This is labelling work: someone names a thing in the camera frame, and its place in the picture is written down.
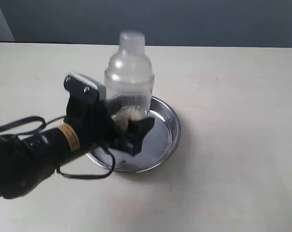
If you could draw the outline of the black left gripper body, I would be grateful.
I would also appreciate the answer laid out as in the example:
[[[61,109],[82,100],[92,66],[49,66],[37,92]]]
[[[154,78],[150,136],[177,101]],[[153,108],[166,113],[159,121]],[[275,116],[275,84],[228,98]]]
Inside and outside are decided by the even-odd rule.
[[[70,96],[64,121],[78,125],[84,132],[86,139],[92,143],[103,144],[129,154],[126,130],[128,121],[131,119],[128,114],[120,113],[123,108],[116,114],[109,114],[105,101],[108,100],[88,105]]]

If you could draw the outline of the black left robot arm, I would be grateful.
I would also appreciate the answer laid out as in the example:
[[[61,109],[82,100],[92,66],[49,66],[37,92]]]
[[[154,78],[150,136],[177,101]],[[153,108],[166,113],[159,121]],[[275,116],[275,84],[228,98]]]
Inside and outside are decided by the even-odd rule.
[[[0,127],[0,197],[11,200],[25,196],[93,148],[100,147],[108,155],[112,150],[137,155],[155,119],[128,119],[122,129],[110,115],[110,110],[120,108],[116,100],[86,104],[70,97],[63,124],[58,127],[31,131],[25,139],[5,131],[36,121],[36,116]]]

